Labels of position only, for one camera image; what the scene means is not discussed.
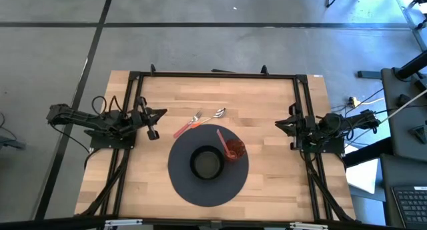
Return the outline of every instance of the silver spoon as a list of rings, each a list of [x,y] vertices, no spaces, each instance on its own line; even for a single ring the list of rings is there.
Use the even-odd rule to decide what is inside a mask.
[[[203,123],[205,123],[205,122],[209,121],[210,119],[213,119],[213,118],[221,118],[221,117],[223,117],[225,114],[226,114],[226,108],[225,108],[225,107],[223,107],[223,108],[221,108],[221,109],[218,109],[218,111],[216,111],[216,113],[215,113],[215,115],[214,115],[214,116],[212,116],[212,117],[210,117],[210,118],[208,118],[208,119],[205,119],[205,120],[203,120],[203,121],[202,121],[202,122],[200,122],[200,123],[195,123],[195,124],[193,124],[193,125],[191,126],[191,128],[199,127],[200,125],[202,125]]]

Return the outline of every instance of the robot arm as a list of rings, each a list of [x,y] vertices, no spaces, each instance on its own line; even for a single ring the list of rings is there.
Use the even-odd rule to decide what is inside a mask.
[[[302,113],[297,112],[295,104],[290,106],[289,113],[291,116],[286,120],[275,122],[276,127],[289,137],[294,137],[294,142],[291,143],[292,150],[304,149],[310,153],[318,152],[330,142],[337,140],[342,142],[353,129],[373,129],[376,132],[376,128],[380,125],[380,121],[370,110],[347,118],[339,114],[328,113],[324,117],[316,117],[320,119],[319,123],[316,123],[314,116],[304,117]]]
[[[159,138],[159,133],[153,126],[157,124],[161,116],[167,109],[151,109],[146,107],[145,98],[140,97],[138,106],[128,113],[119,110],[105,112],[100,115],[93,115],[82,111],[76,111],[66,104],[56,104],[50,107],[50,112],[46,119],[50,125],[76,124],[90,129],[85,130],[91,137],[108,137],[110,139],[123,139],[134,133],[139,128],[148,126],[147,132],[150,140]]]

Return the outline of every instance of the dark gray plate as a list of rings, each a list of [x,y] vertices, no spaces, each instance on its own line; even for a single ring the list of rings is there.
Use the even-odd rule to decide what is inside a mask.
[[[173,144],[167,168],[175,191],[189,203],[202,207],[213,207],[233,199],[246,182],[249,171],[248,154],[239,161],[226,161],[220,176],[212,180],[197,178],[190,169],[191,154],[199,147],[210,145],[224,154],[219,129],[224,139],[239,139],[233,132],[218,125],[201,125],[187,130]]]

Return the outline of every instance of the table leg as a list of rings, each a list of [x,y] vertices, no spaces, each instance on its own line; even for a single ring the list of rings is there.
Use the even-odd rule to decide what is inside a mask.
[[[349,153],[343,157],[342,160],[347,167],[353,167],[366,161],[377,159],[382,153],[393,155],[391,137],[387,137],[369,146]]]

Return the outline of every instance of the black bowl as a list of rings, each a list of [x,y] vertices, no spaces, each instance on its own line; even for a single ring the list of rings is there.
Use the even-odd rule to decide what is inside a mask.
[[[221,174],[224,168],[224,156],[216,147],[202,146],[191,154],[189,166],[196,177],[212,180]]]

